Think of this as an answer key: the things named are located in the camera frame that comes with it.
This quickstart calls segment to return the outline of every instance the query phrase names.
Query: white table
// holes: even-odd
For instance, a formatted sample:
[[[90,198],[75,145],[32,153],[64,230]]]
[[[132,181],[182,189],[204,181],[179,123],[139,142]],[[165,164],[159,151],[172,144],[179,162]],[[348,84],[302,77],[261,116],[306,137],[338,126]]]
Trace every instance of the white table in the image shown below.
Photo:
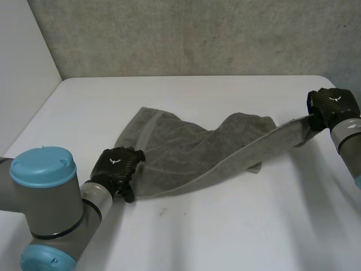
[[[141,106],[207,129],[234,112],[276,124],[307,115],[319,76],[195,76],[65,80],[7,152],[70,150],[82,184]],[[77,270],[360,270],[361,192],[324,131],[306,146],[218,186],[117,202]],[[23,215],[0,212],[0,270],[18,270],[30,234]]]

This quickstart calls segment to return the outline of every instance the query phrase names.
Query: light blue cap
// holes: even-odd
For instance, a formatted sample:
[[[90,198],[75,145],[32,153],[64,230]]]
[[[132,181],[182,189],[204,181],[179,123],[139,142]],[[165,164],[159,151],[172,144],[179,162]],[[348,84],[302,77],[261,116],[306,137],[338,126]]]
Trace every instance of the light blue cap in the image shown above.
[[[67,253],[42,244],[30,244],[20,258],[23,271],[73,271],[76,262]]]
[[[361,189],[361,176],[359,176],[355,179],[355,184],[357,185],[358,188]]]
[[[77,173],[72,154],[59,147],[42,147],[26,151],[10,166],[10,175],[19,185],[49,188],[70,181]]]

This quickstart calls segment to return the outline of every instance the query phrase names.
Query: white wall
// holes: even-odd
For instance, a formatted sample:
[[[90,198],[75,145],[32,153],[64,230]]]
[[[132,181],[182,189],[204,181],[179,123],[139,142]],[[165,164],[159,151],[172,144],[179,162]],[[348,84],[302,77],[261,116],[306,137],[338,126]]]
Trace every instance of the white wall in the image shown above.
[[[60,82],[27,0],[0,0],[0,156]]]

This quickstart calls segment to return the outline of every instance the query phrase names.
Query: towel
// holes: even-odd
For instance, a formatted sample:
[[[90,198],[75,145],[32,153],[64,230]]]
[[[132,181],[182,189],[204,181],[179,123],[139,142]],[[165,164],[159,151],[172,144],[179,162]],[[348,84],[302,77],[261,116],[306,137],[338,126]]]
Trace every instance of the towel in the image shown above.
[[[142,107],[123,130],[115,147],[142,150],[146,162],[131,181],[135,197],[154,198],[189,193],[248,171],[318,132],[309,117],[279,127],[272,118],[235,113],[216,130],[183,121],[174,114]]]

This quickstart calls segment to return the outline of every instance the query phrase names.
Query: black glove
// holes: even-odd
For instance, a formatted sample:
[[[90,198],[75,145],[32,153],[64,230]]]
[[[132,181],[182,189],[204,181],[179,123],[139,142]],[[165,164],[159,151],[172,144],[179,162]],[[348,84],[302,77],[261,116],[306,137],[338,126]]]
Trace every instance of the black glove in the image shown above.
[[[322,131],[333,129],[338,123],[347,119],[359,119],[360,109],[355,97],[346,89],[320,89],[311,91],[307,97],[307,108],[310,118],[310,128]]]
[[[129,182],[138,163],[145,160],[143,151],[135,151],[132,147],[104,150],[91,172],[90,182],[106,187],[112,197],[118,192],[126,202],[131,203],[135,195]]]

